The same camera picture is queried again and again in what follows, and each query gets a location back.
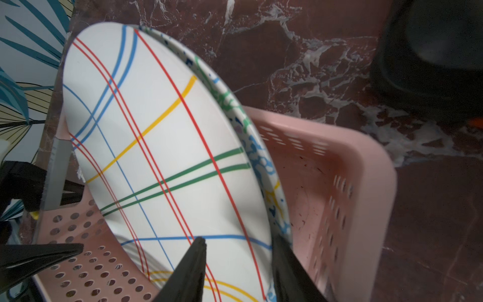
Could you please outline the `white plate with colourful squiggles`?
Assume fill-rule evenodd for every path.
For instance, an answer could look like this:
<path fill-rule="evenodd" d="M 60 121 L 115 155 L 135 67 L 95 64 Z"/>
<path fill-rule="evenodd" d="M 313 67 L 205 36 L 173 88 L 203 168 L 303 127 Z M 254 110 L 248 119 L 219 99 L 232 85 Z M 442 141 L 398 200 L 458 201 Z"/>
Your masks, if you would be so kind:
<path fill-rule="evenodd" d="M 273 236 L 281 235 L 288 244 L 292 244 L 289 209 L 274 161 L 264 139 L 235 94 L 204 60 L 181 42 L 146 26 L 131 25 L 131 27 L 150 35 L 173 52 L 192 70 L 215 98 L 250 160 L 264 197 Z"/>

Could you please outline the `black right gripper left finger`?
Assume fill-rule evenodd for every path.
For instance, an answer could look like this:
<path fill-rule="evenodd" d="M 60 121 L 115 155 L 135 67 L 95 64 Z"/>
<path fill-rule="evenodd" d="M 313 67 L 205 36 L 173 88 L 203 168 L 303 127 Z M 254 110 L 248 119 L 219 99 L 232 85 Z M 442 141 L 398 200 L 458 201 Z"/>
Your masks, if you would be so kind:
<path fill-rule="evenodd" d="M 206 251 L 206 240 L 202 237 L 196 238 L 167 283 L 152 301 L 202 301 Z"/>

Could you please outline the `white plate with coloured stripes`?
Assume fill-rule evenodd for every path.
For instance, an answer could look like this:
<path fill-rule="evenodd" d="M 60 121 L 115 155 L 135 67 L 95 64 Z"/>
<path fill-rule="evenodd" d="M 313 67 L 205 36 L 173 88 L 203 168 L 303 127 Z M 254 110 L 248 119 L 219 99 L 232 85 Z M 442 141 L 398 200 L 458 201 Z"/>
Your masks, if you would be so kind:
<path fill-rule="evenodd" d="M 144 278 L 163 287 L 201 237 L 204 301 L 266 301 L 264 199 L 229 119 L 192 70 L 141 30 L 104 22 L 72 41 L 62 88 L 89 191 Z"/>

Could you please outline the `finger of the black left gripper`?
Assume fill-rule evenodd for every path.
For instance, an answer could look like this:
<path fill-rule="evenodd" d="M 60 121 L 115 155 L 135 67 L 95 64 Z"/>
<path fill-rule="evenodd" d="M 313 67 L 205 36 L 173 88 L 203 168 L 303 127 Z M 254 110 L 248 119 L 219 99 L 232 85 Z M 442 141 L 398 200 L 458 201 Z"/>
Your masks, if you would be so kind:
<path fill-rule="evenodd" d="M 83 250 L 83 244 L 2 245 L 1 292 Z"/>

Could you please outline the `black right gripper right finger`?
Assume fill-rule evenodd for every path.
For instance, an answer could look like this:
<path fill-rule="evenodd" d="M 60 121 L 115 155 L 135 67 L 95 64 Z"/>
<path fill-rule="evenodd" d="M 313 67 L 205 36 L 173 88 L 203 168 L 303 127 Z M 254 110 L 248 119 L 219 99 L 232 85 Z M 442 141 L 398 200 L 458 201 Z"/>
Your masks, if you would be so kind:
<path fill-rule="evenodd" d="M 272 273 L 277 301 L 327 302 L 294 255 L 288 242 L 277 235 L 272 243 Z"/>

